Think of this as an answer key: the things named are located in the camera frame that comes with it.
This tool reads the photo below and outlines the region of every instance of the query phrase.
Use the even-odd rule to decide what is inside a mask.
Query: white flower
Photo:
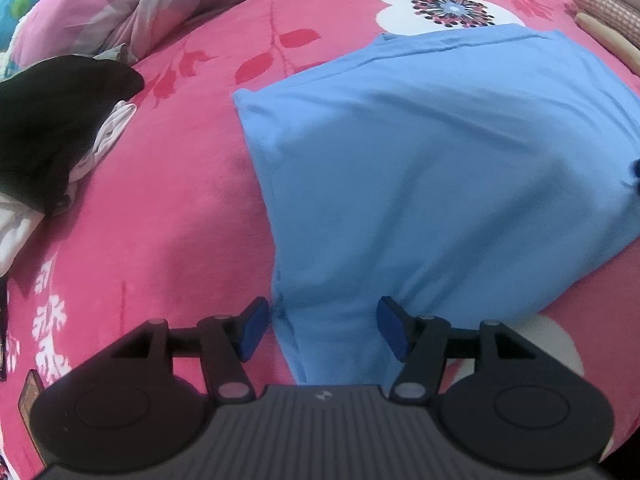
[[[18,357],[20,356],[20,341],[11,334],[7,335],[6,340],[6,370],[9,373],[15,371],[18,365]]]
[[[45,306],[36,310],[31,335],[38,343],[35,355],[36,366],[43,379],[49,385],[71,371],[69,359],[56,352],[54,334],[66,323],[65,302],[57,295],[49,296]]]
[[[47,261],[44,264],[42,264],[42,267],[40,267],[40,273],[38,274],[38,277],[36,278],[36,286],[34,288],[34,291],[35,291],[36,294],[41,294],[42,291],[44,290],[44,288],[49,283],[49,275],[51,274],[51,266],[53,265],[53,260],[55,259],[56,254],[54,254],[54,256],[49,261]]]
[[[484,0],[382,0],[390,7],[376,16],[378,25],[399,36],[416,36],[447,28],[517,23],[512,12]]]

